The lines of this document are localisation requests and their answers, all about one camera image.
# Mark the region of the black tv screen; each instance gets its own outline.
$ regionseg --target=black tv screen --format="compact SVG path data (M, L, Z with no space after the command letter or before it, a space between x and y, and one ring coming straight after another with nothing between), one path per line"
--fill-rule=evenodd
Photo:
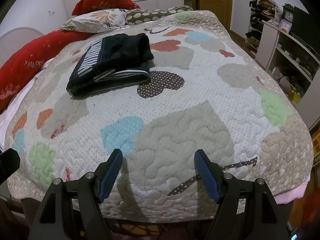
M320 55L320 23L305 11L294 7L290 34L297 36Z

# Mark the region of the blue patch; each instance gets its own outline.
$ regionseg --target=blue patch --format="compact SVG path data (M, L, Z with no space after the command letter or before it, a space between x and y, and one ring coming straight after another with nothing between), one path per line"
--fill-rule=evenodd
M210 35L200 32L186 32L186 35L188 35L188 39L191 41L207 41L213 38Z
M133 135L143 128L143 120L140 117L128 116L100 130L104 148L111 153L114 149L120 149L123 156L127 156L135 147Z
M24 147L24 131L23 129L19 129L14 135L14 143L12 145L12 149L16 150L21 157L25 154Z

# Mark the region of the green polka dot pillow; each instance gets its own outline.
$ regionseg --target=green polka dot pillow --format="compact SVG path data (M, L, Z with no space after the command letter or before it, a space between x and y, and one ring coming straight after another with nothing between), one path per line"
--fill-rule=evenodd
M160 18L178 13L192 11L192 8L186 5L176 6L167 10L157 9L154 11L148 11L145 9L134 9L127 11L125 15L125 21L128 25L139 24L143 22L155 21Z

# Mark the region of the patterned blanket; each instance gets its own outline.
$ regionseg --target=patterned blanket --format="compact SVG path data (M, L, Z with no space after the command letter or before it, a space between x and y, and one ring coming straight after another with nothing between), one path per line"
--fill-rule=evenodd
M116 33L148 35L151 81L71 97L66 85L76 62ZM26 95L5 143L21 157L11 194L38 200L54 178L78 179L120 148L123 165L102 213L150 222L214 216L217 205L194 168L199 148L239 179L264 178L274 195L305 181L313 158L308 129L285 94L208 11L68 45Z

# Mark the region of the red cushion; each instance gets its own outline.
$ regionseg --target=red cushion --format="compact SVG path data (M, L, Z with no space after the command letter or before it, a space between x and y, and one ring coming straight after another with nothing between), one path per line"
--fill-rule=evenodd
M85 40L94 33L55 30L24 45L0 68L0 112L40 70L69 43Z
M133 10L139 9L140 7L131 0L80 0L71 15L78 16L92 11L112 8Z

